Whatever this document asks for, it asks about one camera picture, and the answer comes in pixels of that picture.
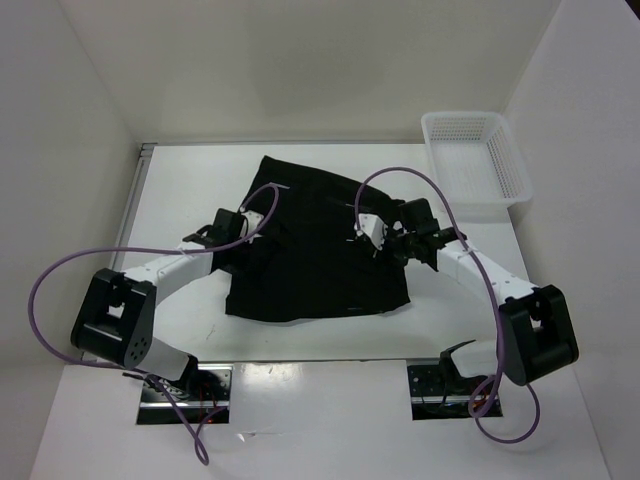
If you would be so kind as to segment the black shorts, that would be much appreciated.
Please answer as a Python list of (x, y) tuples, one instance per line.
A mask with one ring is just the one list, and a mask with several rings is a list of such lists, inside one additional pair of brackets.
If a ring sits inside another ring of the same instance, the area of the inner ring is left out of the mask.
[(267, 323), (376, 315), (409, 303), (404, 268), (355, 239), (356, 213), (385, 223), (400, 200), (328, 171), (264, 157), (246, 197), (268, 216), (217, 260), (231, 275), (228, 315)]

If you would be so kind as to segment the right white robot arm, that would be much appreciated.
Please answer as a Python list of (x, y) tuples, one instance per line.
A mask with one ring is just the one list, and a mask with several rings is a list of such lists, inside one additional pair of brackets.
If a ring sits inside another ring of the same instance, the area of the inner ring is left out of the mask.
[(442, 229), (425, 199), (401, 203), (398, 213), (395, 223), (376, 215), (358, 216), (362, 234), (376, 253), (391, 254), (401, 265), (410, 259), (426, 264), (497, 309), (496, 352), (501, 357), (489, 358), (489, 341), (470, 340), (450, 348), (446, 353), (451, 360), (438, 370), (446, 391), (464, 391), (474, 377), (487, 375), (494, 366), (514, 384), (525, 386), (578, 360), (569, 308), (559, 288), (539, 287), (515, 276), (459, 229)]

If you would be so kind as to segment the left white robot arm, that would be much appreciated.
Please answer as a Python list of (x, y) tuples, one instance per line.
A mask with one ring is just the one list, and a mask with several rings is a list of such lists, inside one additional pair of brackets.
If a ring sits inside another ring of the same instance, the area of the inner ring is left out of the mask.
[(210, 275), (222, 254), (201, 250), (227, 245), (248, 232), (240, 213), (217, 211), (210, 225), (188, 235), (178, 255), (158, 257), (123, 272), (94, 274), (71, 332), (74, 347), (125, 369), (150, 373), (185, 400), (207, 382), (196, 357), (154, 337), (156, 307), (190, 283)]

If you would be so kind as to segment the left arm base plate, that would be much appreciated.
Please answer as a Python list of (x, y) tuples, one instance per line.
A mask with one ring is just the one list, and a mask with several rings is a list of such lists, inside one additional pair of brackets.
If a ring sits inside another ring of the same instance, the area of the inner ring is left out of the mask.
[[(202, 420), (207, 424), (227, 424), (233, 370), (232, 364), (204, 363), (199, 365), (196, 380), (189, 386), (162, 378), (159, 379), (159, 383), (190, 425), (197, 426)], [(180, 423), (178, 413), (164, 393), (157, 386), (144, 382), (136, 424)]]

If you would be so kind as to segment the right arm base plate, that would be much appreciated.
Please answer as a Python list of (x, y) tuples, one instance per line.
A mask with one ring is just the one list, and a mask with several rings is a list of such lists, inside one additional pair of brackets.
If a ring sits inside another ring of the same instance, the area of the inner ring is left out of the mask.
[(469, 401), (473, 400), (474, 409), (480, 409), (490, 393), (485, 387), (472, 397), (486, 376), (461, 377), (439, 359), (408, 362), (407, 376), (414, 421), (470, 418)]

